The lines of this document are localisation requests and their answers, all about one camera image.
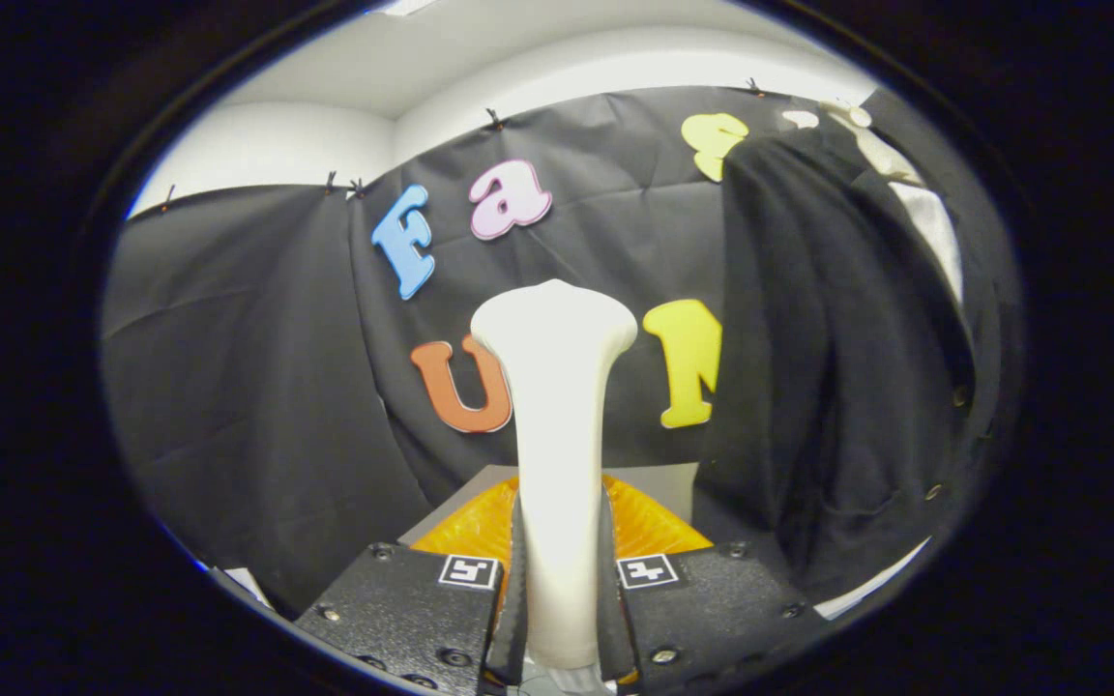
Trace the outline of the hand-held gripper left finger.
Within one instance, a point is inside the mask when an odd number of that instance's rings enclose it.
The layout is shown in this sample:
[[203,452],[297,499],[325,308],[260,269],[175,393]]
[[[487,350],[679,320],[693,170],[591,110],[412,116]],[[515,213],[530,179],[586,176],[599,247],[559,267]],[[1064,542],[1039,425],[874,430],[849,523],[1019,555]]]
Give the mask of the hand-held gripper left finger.
[[356,672],[426,695],[504,695],[527,623],[518,481],[489,486],[416,543],[375,542],[295,625]]

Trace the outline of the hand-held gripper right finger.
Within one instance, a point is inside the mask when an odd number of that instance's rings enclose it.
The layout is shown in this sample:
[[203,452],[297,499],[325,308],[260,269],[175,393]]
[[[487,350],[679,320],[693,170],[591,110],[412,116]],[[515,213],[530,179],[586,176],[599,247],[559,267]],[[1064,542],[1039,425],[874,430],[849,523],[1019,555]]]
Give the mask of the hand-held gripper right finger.
[[824,621],[759,543],[710,541],[602,479],[600,664],[624,695],[729,695],[822,639]]

